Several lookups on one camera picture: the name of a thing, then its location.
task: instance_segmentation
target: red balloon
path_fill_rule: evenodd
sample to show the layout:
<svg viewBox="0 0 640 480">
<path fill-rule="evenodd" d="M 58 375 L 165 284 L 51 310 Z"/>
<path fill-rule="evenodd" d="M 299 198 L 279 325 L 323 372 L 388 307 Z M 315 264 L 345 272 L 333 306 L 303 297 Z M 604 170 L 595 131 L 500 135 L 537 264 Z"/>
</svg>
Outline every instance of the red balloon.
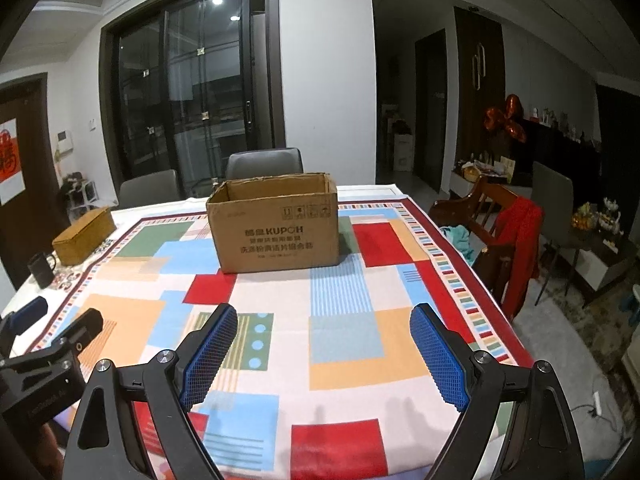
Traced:
<svg viewBox="0 0 640 480">
<path fill-rule="evenodd" d="M 507 123 L 504 125 L 505 131 L 514 139 L 519 142 L 527 142 L 527 134 L 524 131 L 524 128 L 520 126 L 517 122 L 507 120 Z"/>
<path fill-rule="evenodd" d="M 484 112 L 484 129 L 488 132 L 494 131 L 496 128 L 502 127 L 504 124 L 504 114 L 497 106 L 487 108 Z"/>
<path fill-rule="evenodd" d="M 522 110 L 522 104 L 520 98 L 516 94 L 507 95 L 507 99 L 504 102 L 504 115 L 507 119 L 521 119 L 524 111 Z"/>
</svg>

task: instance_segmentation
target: black mug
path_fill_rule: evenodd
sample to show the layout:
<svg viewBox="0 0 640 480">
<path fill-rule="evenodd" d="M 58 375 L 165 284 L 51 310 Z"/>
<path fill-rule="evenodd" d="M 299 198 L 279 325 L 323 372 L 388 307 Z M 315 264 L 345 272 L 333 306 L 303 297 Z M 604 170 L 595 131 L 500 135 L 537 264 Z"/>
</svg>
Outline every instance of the black mug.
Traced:
<svg viewBox="0 0 640 480">
<path fill-rule="evenodd" d="M 49 258 L 53 258 L 53 267 L 49 263 Z M 40 288 L 47 288 L 51 285 L 54 275 L 53 271 L 56 269 L 56 257 L 53 254 L 37 253 L 29 260 L 27 267 L 36 279 Z"/>
</svg>

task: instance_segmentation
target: red jacket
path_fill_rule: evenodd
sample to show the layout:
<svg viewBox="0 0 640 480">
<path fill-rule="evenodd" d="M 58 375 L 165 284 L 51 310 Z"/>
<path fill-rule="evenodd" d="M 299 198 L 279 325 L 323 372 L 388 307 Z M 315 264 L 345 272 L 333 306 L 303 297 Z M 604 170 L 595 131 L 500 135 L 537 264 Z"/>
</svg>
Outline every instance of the red jacket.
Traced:
<svg viewBox="0 0 640 480">
<path fill-rule="evenodd" d="M 529 280 L 538 276 L 538 239 L 542 217 L 542 209 L 519 196 L 495 219 L 498 243 L 515 245 L 509 285 L 502 301 L 502 311 L 509 320 L 522 308 Z"/>
</svg>

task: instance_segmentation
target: cabinet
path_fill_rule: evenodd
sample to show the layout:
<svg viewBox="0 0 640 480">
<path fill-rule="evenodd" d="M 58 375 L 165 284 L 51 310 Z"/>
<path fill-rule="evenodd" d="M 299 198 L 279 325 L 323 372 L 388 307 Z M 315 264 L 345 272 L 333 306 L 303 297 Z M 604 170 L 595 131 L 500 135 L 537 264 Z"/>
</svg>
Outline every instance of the cabinet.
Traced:
<svg viewBox="0 0 640 480">
<path fill-rule="evenodd" d="M 458 38 L 458 140 L 456 160 L 490 148 L 482 127 L 484 111 L 504 105 L 502 25 L 469 10 L 454 8 Z"/>
</svg>

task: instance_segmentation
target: cable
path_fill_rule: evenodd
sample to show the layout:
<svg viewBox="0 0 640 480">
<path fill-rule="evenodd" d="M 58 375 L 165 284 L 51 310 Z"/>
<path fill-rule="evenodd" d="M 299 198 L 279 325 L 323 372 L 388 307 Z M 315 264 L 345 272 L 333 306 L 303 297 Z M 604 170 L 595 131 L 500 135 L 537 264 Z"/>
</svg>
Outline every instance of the cable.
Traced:
<svg viewBox="0 0 640 480">
<path fill-rule="evenodd" d="M 622 440 L 624 439 L 624 434 L 622 431 L 618 432 L 618 425 L 614 426 L 613 422 L 610 419 L 608 419 L 606 416 L 598 415 L 598 413 L 596 412 L 596 407 L 593 404 L 578 404 L 578 406 L 574 406 L 569 411 L 573 413 L 574 410 L 577 410 L 578 408 L 591 408 L 588 411 L 589 415 L 591 415 L 591 418 L 601 418 L 603 420 L 606 420 L 609 423 L 609 426 L 611 427 L 611 431 L 613 431 L 613 433 L 616 434 L 616 436 L 620 440 L 620 443 L 622 443 Z"/>
<path fill-rule="evenodd" d="M 576 406 L 575 408 L 571 408 L 571 411 L 573 413 L 574 410 L 577 410 L 578 408 L 593 408 L 593 404 L 578 404 L 578 406 Z"/>
</svg>

